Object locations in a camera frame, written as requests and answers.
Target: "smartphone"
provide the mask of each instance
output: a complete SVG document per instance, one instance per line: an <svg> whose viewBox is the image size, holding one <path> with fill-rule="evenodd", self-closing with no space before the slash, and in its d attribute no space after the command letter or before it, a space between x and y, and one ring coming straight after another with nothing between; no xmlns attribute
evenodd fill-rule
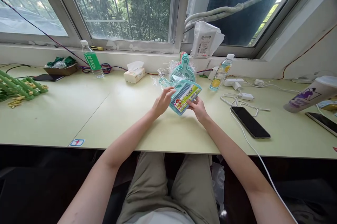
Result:
<svg viewBox="0 0 337 224"><path fill-rule="evenodd" d="M317 122L319 125L324 127L331 134L337 136L337 124L334 123L332 120L326 118L324 115L317 113L306 112L305 114L313 119L315 122Z"/></svg>
<svg viewBox="0 0 337 224"><path fill-rule="evenodd" d="M49 75L49 74L41 74L37 77L34 77L33 80L38 81L58 81L60 79L64 78L63 75Z"/></svg>
<svg viewBox="0 0 337 224"><path fill-rule="evenodd" d="M243 107L231 107L235 116L255 139L270 138L270 134Z"/></svg>

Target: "phone screen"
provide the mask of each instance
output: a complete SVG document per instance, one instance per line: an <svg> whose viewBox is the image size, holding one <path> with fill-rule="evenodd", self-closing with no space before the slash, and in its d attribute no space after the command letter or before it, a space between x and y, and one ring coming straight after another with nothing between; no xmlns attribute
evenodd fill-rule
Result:
<svg viewBox="0 0 337 224"><path fill-rule="evenodd" d="M306 113L309 115L309 117L313 117L316 120L318 120L320 123L324 124L328 128L330 128L332 131L337 133L337 124L334 123L332 120L326 118L325 116L317 113Z"/></svg>
<svg viewBox="0 0 337 224"><path fill-rule="evenodd" d="M41 74L37 77L34 77L33 80L38 81L58 81L61 78L64 78L63 75L49 75L49 74Z"/></svg>
<svg viewBox="0 0 337 224"><path fill-rule="evenodd" d="M270 138L270 134L243 107L231 107L239 121L254 138Z"/></svg>

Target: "plastic cup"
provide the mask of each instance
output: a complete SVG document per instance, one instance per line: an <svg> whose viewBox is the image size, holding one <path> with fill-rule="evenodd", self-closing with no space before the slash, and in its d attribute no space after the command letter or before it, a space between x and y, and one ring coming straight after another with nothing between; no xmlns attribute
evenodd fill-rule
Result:
<svg viewBox="0 0 337 224"><path fill-rule="evenodd" d="M337 77L318 77L310 86L284 105L283 108L291 113L297 113L336 94Z"/></svg>

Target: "white plastic bag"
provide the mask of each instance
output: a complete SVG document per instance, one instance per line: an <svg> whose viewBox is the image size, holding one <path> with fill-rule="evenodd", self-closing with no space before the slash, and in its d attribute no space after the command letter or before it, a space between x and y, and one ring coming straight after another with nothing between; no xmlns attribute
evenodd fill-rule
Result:
<svg viewBox="0 0 337 224"><path fill-rule="evenodd" d="M225 170L221 164L212 163L212 181L215 200L220 206L220 213L225 209Z"/></svg>
<svg viewBox="0 0 337 224"><path fill-rule="evenodd" d="M193 58L209 58L224 40L221 30L204 21L199 21L194 27L194 40L191 50Z"/></svg>

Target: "pants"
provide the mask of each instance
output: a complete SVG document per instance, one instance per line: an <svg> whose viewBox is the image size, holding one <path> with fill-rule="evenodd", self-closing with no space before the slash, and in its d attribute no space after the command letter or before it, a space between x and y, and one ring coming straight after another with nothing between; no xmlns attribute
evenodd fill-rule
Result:
<svg viewBox="0 0 337 224"><path fill-rule="evenodd" d="M117 224L140 212L174 208L196 224L220 224L209 155L186 154L168 196L164 153L142 152Z"/></svg>

